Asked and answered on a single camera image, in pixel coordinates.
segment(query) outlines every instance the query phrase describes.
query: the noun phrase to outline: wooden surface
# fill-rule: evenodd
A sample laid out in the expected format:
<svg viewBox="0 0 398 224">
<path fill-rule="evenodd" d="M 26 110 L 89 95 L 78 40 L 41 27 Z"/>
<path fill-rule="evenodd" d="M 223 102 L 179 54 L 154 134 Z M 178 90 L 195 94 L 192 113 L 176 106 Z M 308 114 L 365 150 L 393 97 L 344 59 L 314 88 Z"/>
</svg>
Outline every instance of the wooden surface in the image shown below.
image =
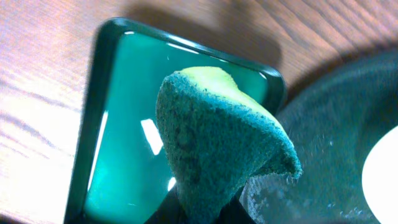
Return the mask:
<svg viewBox="0 0 398 224">
<path fill-rule="evenodd" d="M 294 96 L 398 42 L 395 0 L 0 0 L 0 214 L 61 223 L 95 29 L 128 16 L 279 69 Z"/>
</svg>

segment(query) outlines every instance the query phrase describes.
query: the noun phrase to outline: brown wood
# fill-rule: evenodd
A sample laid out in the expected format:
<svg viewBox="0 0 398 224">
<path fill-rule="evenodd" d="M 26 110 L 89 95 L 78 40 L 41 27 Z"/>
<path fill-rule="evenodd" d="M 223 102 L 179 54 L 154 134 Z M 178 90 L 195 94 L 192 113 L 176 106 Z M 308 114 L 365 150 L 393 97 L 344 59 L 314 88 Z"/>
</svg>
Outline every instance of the brown wood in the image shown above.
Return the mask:
<svg viewBox="0 0 398 224">
<path fill-rule="evenodd" d="M 2 0 L 0 214 L 63 220 L 95 29 L 128 16 L 280 70 L 290 98 L 398 43 L 395 0 Z"/>
</svg>

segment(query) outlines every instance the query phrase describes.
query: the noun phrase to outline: wet sponge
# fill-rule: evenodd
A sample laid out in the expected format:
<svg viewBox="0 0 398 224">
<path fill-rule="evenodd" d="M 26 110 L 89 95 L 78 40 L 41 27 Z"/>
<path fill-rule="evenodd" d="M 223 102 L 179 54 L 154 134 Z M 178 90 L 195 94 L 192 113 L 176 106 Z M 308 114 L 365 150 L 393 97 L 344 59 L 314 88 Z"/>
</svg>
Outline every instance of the wet sponge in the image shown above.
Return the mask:
<svg viewBox="0 0 398 224">
<path fill-rule="evenodd" d="M 253 175 L 302 173 L 279 122 L 216 67 L 167 76 L 156 119 L 190 223 L 211 223 Z"/>
</svg>

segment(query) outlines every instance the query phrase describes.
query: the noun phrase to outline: yellow-green sponge top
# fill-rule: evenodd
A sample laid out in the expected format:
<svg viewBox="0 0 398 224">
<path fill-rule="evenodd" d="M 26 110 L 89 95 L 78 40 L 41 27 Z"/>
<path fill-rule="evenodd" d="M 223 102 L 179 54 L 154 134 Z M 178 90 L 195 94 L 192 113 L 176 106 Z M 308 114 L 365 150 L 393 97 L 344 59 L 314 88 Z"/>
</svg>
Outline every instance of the yellow-green sponge top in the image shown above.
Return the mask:
<svg viewBox="0 0 398 224">
<path fill-rule="evenodd" d="M 167 76 L 156 118 L 190 223 L 211 223 L 250 176 L 302 173 L 279 122 L 220 68 Z"/>
</svg>

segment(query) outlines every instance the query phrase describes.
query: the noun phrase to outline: teal sponge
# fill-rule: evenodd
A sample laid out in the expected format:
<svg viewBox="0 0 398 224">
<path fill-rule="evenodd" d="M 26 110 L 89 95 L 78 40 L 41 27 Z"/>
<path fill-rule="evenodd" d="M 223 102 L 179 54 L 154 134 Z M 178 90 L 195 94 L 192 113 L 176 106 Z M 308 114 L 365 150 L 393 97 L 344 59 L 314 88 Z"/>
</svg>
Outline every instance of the teal sponge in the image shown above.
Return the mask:
<svg viewBox="0 0 398 224">
<path fill-rule="evenodd" d="M 250 176 L 302 173 L 282 126 L 220 68 L 167 76 L 156 118 L 190 223 L 214 221 Z"/>
</svg>

